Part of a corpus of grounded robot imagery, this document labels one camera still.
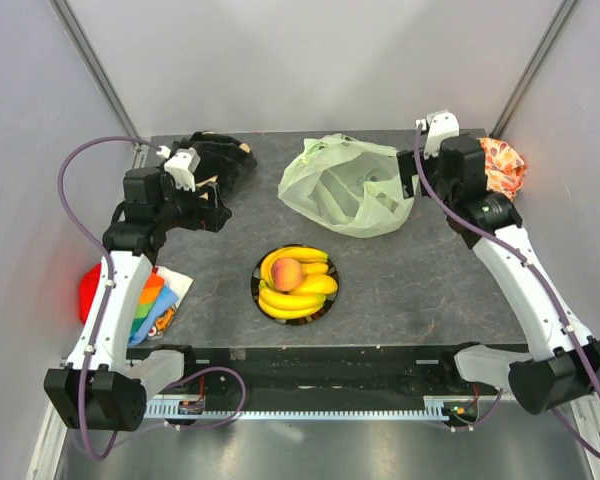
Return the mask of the black rimmed ceramic plate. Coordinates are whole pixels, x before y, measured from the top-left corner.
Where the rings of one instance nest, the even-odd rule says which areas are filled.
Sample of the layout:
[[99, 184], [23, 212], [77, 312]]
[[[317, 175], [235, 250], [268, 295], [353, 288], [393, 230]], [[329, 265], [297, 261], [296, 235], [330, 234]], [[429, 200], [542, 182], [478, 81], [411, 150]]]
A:
[[250, 290], [267, 318], [286, 325], [311, 323], [334, 305], [338, 270], [328, 253], [300, 244], [277, 247], [256, 264]]

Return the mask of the smooth yellow fake mango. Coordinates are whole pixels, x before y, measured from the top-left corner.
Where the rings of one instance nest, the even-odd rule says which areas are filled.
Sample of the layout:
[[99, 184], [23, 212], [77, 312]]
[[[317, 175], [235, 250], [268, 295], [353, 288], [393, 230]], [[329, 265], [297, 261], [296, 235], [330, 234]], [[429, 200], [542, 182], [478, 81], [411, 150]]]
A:
[[327, 274], [311, 274], [305, 277], [304, 281], [291, 291], [293, 295], [331, 295], [338, 291], [337, 281]]

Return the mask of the wrinkled yellow fake fruit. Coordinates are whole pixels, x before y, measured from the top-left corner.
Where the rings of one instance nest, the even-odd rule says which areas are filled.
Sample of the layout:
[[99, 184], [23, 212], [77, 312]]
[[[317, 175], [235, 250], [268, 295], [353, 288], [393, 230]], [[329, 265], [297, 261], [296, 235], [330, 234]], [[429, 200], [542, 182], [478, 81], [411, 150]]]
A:
[[301, 271], [304, 276], [326, 275], [329, 271], [329, 265], [323, 262], [302, 263]]

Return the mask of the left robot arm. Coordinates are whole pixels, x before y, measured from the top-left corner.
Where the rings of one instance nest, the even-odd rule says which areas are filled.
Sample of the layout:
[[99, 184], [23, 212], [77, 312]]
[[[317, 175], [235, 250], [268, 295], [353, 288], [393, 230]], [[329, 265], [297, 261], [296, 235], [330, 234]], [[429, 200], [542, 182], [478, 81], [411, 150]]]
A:
[[127, 171], [123, 191], [109, 228], [96, 242], [103, 258], [83, 331], [64, 366], [44, 378], [49, 400], [70, 429], [134, 431], [155, 395], [170, 388], [191, 392], [200, 378], [192, 348], [158, 347], [129, 365], [128, 342], [167, 232], [217, 232], [231, 212], [214, 180], [182, 189], [161, 167]]

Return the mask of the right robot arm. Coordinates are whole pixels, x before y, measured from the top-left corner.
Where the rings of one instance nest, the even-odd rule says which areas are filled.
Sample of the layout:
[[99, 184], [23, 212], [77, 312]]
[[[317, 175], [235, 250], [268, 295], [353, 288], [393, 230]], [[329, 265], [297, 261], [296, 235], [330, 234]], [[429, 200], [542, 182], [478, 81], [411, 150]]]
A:
[[487, 267], [519, 321], [526, 354], [466, 344], [438, 368], [447, 392], [463, 392], [473, 382], [513, 393], [537, 415], [593, 392], [585, 368], [600, 380], [600, 340], [570, 311], [559, 295], [542, 286], [546, 273], [530, 244], [522, 218], [509, 198], [487, 187], [485, 151], [480, 141], [458, 135], [442, 141], [434, 157], [417, 161], [403, 150], [397, 161], [406, 196], [420, 187], [447, 207], [449, 226]]

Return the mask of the orange fake fruit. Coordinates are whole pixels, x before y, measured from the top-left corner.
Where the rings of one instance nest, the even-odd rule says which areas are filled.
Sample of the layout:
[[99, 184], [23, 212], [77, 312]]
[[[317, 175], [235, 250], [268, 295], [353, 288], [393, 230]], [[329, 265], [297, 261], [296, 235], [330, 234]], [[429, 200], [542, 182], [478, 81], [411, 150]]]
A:
[[304, 274], [301, 263], [293, 258], [278, 258], [271, 269], [273, 285], [276, 290], [289, 292], [302, 284]]

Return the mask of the pale green plastic bag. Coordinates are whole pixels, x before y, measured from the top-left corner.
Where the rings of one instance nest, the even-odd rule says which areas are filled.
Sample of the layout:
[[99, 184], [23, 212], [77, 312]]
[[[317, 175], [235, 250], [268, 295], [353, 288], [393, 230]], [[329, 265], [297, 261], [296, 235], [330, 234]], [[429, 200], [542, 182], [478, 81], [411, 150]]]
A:
[[360, 239], [398, 230], [414, 206], [404, 196], [397, 150], [341, 133], [304, 140], [278, 198], [318, 225]]

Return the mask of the yellow fake banana bunch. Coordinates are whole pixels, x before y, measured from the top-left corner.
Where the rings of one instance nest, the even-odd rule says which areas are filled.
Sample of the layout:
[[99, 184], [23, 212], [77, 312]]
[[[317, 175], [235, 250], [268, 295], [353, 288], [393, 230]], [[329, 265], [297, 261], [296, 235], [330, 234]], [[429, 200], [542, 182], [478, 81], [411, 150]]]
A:
[[257, 303], [267, 315], [278, 320], [291, 320], [313, 315], [324, 306], [326, 299], [327, 297], [321, 294], [293, 295], [280, 293], [261, 281]]
[[312, 247], [302, 247], [302, 246], [291, 246], [291, 247], [283, 247], [274, 250], [269, 253], [260, 265], [260, 278], [264, 281], [270, 288], [275, 289], [272, 280], [271, 269], [273, 263], [278, 258], [293, 258], [302, 263], [315, 263], [315, 262], [328, 262], [328, 254], [321, 250], [312, 248]]

